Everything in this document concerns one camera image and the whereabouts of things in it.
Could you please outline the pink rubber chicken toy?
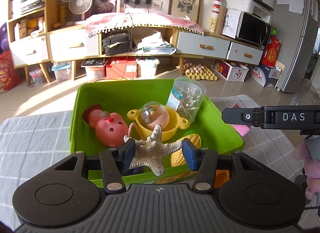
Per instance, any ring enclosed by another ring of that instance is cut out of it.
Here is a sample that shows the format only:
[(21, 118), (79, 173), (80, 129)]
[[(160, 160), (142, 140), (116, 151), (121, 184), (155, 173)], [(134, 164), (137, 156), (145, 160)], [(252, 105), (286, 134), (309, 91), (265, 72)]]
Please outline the pink rubber chicken toy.
[(84, 121), (95, 130), (97, 139), (107, 147), (118, 148), (125, 141), (125, 136), (130, 136), (136, 127), (135, 123), (129, 126), (118, 113), (103, 111), (99, 104), (88, 107), (82, 114)]

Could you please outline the red cardboard box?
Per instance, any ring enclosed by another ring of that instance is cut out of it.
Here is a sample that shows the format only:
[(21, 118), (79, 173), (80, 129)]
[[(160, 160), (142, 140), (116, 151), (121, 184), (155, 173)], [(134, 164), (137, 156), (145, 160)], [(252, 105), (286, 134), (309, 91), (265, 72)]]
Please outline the red cardboard box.
[(133, 80), (137, 77), (135, 57), (109, 57), (105, 68), (109, 80)]

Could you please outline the silver refrigerator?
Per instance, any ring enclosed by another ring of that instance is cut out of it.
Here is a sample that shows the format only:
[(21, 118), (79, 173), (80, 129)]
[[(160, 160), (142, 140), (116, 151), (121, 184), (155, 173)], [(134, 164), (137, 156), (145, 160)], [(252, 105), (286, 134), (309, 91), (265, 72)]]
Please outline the silver refrigerator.
[(276, 87), (294, 93), (302, 83), (319, 27), (319, 0), (276, 0), (272, 27), (281, 41), (277, 61), (284, 68)]

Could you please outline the white starfish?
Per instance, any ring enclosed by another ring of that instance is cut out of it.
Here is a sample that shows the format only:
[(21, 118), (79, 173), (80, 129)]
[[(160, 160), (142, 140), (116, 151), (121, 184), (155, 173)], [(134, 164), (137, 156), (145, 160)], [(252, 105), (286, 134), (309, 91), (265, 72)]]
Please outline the white starfish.
[(162, 142), (162, 126), (157, 124), (150, 136), (146, 140), (136, 140), (135, 156), (133, 157), (129, 169), (147, 166), (154, 175), (161, 176), (165, 173), (163, 158), (180, 150), (182, 141), (164, 144)]

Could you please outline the black microwave oven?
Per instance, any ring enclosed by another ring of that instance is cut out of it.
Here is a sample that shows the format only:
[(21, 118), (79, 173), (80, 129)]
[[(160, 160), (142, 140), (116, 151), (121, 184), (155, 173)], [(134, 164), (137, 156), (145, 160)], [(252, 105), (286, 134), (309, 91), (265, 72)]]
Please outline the black microwave oven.
[(245, 11), (227, 9), (222, 35), (254, 44), (267, 46), (272, 26)]

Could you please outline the black bag on shelf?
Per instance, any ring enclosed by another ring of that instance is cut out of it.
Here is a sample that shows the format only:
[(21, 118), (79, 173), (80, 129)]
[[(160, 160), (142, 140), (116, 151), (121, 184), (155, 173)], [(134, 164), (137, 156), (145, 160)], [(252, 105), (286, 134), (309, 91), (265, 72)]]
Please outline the black bag on shelf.
[(128, 31), (117, 31), (103, 38), (102, 44), (105, 55), (113, 56), (130, 52), (133, 40)]

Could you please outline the white printer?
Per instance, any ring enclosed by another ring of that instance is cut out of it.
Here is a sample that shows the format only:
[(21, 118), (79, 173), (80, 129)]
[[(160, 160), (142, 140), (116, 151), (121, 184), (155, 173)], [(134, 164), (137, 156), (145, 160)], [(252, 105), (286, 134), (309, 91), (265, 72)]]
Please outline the white printer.
[(269, 24), (272, 21), (273, 8), (261, 0), (226, 0), (226, 2), (228, 9), (247, 12)]

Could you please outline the yellow egg tray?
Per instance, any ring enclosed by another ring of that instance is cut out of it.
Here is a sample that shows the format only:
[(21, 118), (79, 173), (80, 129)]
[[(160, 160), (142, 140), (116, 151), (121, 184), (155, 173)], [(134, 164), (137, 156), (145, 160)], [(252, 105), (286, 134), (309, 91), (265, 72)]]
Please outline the yellow egg tray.
[(216, 74), (214, 74), (213, 71), (205, 65), (184, 63), (183, 70), (184, 74), (192, 80), (217, 81)]

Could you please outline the pink lace table runner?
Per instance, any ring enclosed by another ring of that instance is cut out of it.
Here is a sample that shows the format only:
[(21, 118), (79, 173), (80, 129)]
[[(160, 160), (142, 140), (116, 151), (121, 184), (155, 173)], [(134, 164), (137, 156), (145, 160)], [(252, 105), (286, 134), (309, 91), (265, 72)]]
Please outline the pink lace table runner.
[(193, 20), (162, 13), (101, 13), (85, 20), (84, 28), (89, 36), (134, 27), (178, 28), (204, 35), (204, 29)]

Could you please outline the wooden white tv cabinet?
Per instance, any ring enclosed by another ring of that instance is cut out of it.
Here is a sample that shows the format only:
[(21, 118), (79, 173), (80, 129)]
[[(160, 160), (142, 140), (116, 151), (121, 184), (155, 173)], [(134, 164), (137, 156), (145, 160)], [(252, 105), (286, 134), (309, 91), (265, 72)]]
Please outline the wooden white tv cabinet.
[(192, 20), (161, 13), (103, 13), (54, 29), (59, 4), (70, 1), (42, 0), (40, 8), (8, 17), (15, 68), (90, 58), (156, 56), (180, 60), (209, 57), (257, 65), (263, 54), (256, 46), (206, 33)]

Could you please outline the pink cartoon card box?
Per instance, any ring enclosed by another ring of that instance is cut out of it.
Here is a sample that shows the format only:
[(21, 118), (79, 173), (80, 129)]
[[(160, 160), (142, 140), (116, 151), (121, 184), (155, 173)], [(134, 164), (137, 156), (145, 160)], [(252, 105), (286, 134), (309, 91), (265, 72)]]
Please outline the pink cartoon card box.
[(238, 132), (241, 137), (244, 137), (250, 130), (251, 126), (231, 124), (231, 126)]

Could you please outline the orange round plastic lid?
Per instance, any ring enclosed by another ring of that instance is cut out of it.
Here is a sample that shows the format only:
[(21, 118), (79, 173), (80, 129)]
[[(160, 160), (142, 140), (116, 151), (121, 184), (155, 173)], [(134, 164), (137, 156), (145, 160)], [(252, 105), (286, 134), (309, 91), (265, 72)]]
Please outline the orange round plastic lid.
[(229, 181), (229, 171), (217, 170), (215, 175), (214, 188), (220, 188), (227, 181)]

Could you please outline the green plastic storage bin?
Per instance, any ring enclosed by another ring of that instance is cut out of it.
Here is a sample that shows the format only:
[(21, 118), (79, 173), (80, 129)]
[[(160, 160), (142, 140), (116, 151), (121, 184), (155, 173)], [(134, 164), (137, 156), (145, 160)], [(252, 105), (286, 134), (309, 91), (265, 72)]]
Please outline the green plastic storage bin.
[(169, 184), (195, 175), (187, 167), (182, 142), (229, 155), (242, 138), (221, 119), (203, 89), (174, 90), (173, 80), (136, 80), (83, 84), (72, 117), (71, 152), (98, 156), (133, 140), (133, 159), (125, 185)]

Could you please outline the framed cartoon girl picture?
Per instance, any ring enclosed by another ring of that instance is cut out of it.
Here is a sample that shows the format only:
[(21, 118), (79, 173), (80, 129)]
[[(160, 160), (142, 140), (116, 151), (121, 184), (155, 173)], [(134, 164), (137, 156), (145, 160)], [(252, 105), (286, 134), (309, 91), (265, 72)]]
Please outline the framed cartoon girl picture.
[(202, 0), (169, 0), (168, 14), (199, 22)]

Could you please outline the yellow toy pot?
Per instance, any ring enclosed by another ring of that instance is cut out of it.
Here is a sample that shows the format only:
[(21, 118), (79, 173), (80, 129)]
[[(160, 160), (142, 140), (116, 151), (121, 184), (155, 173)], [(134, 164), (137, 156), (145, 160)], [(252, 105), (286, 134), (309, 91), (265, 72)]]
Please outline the yellow toy pot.
[[(172, 108), (167, 106), (164, 106), (164, 107), (168, 112), (169, 122), (164, 128), (162, 128), (162, 142), (168, 141), (171, 138), (173, 138), (178, 129), (186, 130), (190, 126), (189, 120), (187, 120), (186, 118), (180, 117), (178, 112), (176, 112)], [(140, 117), (140, 112), (141, 112), (141, 109), (129, 110), (127, 112), (127, 118), (131, 121), (135, 121), (142, 137), (147, 138), (152, 134), (153, 128), (150, 130), (147, 127), (143, 126), (142, 124), (143, 119)]]

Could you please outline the pink clear capsule ball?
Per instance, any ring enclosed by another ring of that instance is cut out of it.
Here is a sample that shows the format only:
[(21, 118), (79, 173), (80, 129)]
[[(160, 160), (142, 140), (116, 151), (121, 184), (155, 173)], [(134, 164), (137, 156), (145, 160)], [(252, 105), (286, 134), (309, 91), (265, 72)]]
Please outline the pink clear capsule ball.
[(143, 105), (140, 118), (142, 125), (149, 130), (153, 130), (156, 125), (166, 128), (169, 124), (169, 113), (167, 109), (157, 101), (150, 101)]

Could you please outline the clear cotton swab jar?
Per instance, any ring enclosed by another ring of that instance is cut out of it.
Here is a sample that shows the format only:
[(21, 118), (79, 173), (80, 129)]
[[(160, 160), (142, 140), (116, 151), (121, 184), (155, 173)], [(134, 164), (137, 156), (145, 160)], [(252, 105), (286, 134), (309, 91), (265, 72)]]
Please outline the clear cotton swab jar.
[(192, 124), (206, 92), (202, 83), (187, 77), (178, 77), (174, 80), (166, 106), (175, 110), (180, 117), (187, 119)]

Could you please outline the grey checked tablecloth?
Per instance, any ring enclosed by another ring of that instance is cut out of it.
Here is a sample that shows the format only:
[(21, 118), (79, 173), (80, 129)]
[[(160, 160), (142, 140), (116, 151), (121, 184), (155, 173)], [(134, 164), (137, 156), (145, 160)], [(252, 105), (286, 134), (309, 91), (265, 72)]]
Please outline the grey checked tablecloth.
[[(7, 119), (1, 124), (1, 221), (20, 226), (12, 207), (14, 191), (26, 180), (69, 155), (71, 112)], [(252, 127), (244, 152), (294, 181), (303, 168), (293, 158), (294, 146), (280, 130)]]

